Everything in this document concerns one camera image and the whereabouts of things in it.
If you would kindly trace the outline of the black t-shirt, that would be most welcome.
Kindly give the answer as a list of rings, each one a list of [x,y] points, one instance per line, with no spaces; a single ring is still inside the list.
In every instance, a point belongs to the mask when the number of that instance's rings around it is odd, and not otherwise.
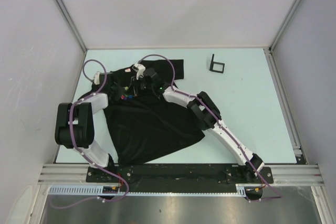
[[[107,127],[120,165],[144,164],[200,142],[205,134],[188,109],[152,91],[110,102]]]

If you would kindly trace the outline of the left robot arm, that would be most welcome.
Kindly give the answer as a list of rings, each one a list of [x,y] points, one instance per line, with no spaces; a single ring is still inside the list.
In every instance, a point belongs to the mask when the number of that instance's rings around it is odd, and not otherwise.
[[[95,140],[93,115],[123,95],[124,88],[117,84],[112,72],[97,72],[90,92],[77,103],[61,103],[57,109],[55,142],[89,159],[91,167],[99,167],[97,174],[105,182],[115,178],[116,169],[111,155]]]

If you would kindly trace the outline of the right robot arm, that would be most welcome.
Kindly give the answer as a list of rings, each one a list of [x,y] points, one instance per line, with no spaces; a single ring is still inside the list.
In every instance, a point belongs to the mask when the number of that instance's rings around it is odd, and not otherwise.
[[[231,132],[223,121],[219,108],[206,92],[186,93],[175,87],[174,83],[164,82],[154,69],[139,63],[131,69],[135,71],[135,77],[132,78],[135,94],[150,90],[159,99],[186,108],[196,125],[215,136],[236,158],[237,164],[244,166],[242,176],[245,181],[254,183],[261,177],[264,161]]]

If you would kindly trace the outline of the colourful pom-pom brooch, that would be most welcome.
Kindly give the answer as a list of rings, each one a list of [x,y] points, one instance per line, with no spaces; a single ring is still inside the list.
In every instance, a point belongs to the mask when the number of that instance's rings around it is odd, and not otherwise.
[[[129,87],[122,87],[121,88],[121,99],[127,100],[127,99],[132,99],[132,98],[133,98],[132,90]]]

